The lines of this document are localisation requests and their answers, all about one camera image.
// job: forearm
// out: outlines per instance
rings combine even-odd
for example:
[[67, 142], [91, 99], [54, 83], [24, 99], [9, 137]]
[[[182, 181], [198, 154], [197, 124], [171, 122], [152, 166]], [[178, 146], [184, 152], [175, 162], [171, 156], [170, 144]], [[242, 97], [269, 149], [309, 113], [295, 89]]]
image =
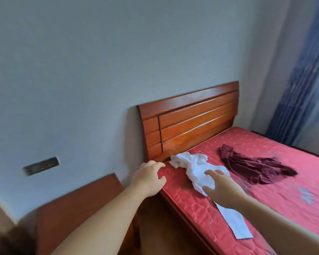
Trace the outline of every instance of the forearm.
[[126, 188], [73, 231], [52, 254], [117, 254], [144, 198], [137, 186]]
[[247, 197], [238, 210], [279, 255], [319, 254], [319, 236]]

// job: person's left hand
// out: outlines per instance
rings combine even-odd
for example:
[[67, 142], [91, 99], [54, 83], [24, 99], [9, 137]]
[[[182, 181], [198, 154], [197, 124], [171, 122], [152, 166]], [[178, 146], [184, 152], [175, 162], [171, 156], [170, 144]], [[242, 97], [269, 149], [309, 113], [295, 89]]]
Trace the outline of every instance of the person's left hand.
[[132, 177], [130, 186], [139, 188], [144, 197], [155, 195], [167, 182], [165, 176], [158, 178], [157, 172], [161, 167], [165, 167], [165, 164], [152, 160], [143, 163]]

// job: red mattress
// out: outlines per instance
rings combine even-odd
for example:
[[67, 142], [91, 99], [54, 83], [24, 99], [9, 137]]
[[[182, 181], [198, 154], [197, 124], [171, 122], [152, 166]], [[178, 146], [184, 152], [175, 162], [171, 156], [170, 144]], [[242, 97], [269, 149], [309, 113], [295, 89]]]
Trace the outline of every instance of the red mattress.
[[[224, 165], [218, 149], [227, 144], [249, 157], [278, 157], [298, 171], [295, 177], [268, 185], [251, 185], [230, 173], [246, 193], [285, 217], [319, 234], [319, 158], [287, 147], [242, 128], [232, 127], [189, 150], [205, 154], [213, 165]], [[170, 198], [220, 254], [275, 254], [258, 231], [248, 222], [253, 239], [236, 240], [216, 205], [197, 192], [184, 168], [175, 169], [169, 162], [158, 172], [166, 176], [164, 195]]]

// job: white cloth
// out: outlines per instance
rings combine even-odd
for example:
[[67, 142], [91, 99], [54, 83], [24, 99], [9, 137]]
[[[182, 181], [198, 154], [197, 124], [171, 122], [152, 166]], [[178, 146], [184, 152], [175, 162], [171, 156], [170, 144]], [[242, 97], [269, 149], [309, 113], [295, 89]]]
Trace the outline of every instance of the white cloth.
[[[230, 176], [229, 171], [224, 166], [214, 166], [208, 163], [208, 157], [203, 154], [191, 155], [189, 152], [184, 152], [171, 156], [170, 158], [171, 161], [169, 163], [173, 167], [183, 167], [187, 169], [187, 176], [192, 181], [194, 189], [204, 196], [207, 196], [207, 194], [202, 190], [202, 186], [208, 186], [211, 189], [215, 189], [215, 183], [212, 177], [204, 174], [206, 170], [221, 170], [226, 175]], [[236, 239], [253, 238], [239, 212], [233, 209], [224, 208], [216, 202], [215, 204], [226, 223], [232, 229]]]

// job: wooden floor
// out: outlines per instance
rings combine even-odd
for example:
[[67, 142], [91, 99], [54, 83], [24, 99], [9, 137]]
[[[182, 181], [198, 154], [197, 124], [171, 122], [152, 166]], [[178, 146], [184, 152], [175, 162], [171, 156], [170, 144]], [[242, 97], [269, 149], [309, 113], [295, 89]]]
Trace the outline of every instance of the wooden floor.
[[138, 210], [142, 248], [132, 255], [193, 255], [200, 251], [185, 238], [162, 200], [147, 198]]

